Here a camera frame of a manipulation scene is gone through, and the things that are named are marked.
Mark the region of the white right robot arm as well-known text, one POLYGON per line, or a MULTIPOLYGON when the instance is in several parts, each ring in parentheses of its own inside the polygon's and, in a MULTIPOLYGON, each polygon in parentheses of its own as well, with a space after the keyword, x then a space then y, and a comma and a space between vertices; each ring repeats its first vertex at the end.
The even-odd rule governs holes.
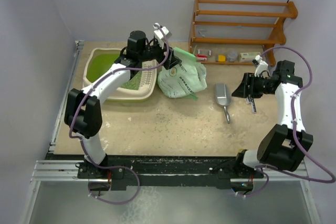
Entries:
POLYGON ((268 65, 260 55, 254 58, 253 63, 255 72, 244 74, 232 96, 253 100, 264 94, 275 95, 277 123, 260 142, 257 150, 243 152, 243 159, 233 166, 234 173, 238 177, 246 177, 252 168, 261 165, 293 172, 305 156, 294 138, 298 138, 305 151, 313 143, 313 136, 306 132, 301 118, 299 89, 303 86, 302 79, 295 76, 295 64, 291 61, 278 62, 271 77, 264 77, 268 65))

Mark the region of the green cat litter bag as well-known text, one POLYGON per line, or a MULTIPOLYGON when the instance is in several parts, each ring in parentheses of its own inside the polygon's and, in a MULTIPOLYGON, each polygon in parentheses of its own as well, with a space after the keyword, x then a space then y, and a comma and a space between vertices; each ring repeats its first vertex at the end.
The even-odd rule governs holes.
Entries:
POLYGON ((196 57, 179 48, 173 48, 173 54, 181 60, 169 70, 162 69, 157 77, 161 91, 169 98, 176 99, 193 95, 207 88, 206 68, 196 57))

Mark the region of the silver metal scoop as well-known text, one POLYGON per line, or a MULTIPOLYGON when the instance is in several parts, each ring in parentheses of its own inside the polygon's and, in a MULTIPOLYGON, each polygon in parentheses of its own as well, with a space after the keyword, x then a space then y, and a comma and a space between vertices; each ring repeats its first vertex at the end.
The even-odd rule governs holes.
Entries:
POLYGON ((230 115, 227 107, 230 105, 232 98, 229 88, 224 83, 215 84, 215 98, 218 105, 223 108, 225 119, 230 124, 230 115))

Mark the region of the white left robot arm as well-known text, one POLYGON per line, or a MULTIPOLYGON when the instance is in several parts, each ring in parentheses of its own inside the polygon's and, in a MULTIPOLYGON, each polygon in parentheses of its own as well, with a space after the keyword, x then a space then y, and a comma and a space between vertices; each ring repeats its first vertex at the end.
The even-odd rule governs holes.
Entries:
POLYGON ((144 71, 143 62, 155 60, 156 67, 171 69, 181 61, 169 46, 170 31, 165 26, 154 24, 153 39, 148 40, 145 32, 132 31, 127 46, 112 66, 95 82, 68 92, 64 122, 69 126, 69 137, 77 138, 91 163, 90 173, 96 178, 108 172, 107 155, 101 146, 99 131, 102 126, 101 105, 112 93, 144 71))

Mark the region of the black white bag sealing strip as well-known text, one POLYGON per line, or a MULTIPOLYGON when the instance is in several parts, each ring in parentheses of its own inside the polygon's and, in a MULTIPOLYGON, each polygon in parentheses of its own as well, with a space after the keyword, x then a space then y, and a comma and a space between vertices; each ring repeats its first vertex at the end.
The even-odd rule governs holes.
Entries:
POLYGON ((252 108, 252 112, 253 112, 253 113, 257 113, 254 98, 252 98, 252 97, 249 95, 249 96, 246 98, 246 103, 249 104, 249 105, 251 106, 251 108, 252 108))

